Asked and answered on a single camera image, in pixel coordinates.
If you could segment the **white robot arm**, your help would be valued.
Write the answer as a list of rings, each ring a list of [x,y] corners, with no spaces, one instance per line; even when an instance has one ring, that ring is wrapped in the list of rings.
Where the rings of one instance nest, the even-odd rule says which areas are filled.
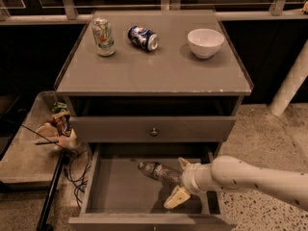
[[[183,169],[181,185],[176,186],[166,200],[167,209],[177,207],[192,194],[255,190],[308,211],[308,174],[305,172],[255,167],[230,156],[219,156],[205,165],[191,164],[181,157],[178,161]]]

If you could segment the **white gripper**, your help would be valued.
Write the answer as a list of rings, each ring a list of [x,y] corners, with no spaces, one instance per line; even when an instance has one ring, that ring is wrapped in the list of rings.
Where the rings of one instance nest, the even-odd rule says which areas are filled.
[[[213,187],[213,179],[209,164],[191,164],[179,157],[178,162],[183,169],[182,182],[184,187],[176,186],[164,203],[166,209],[174,209],[191,197],[191,193],[205,193]]]

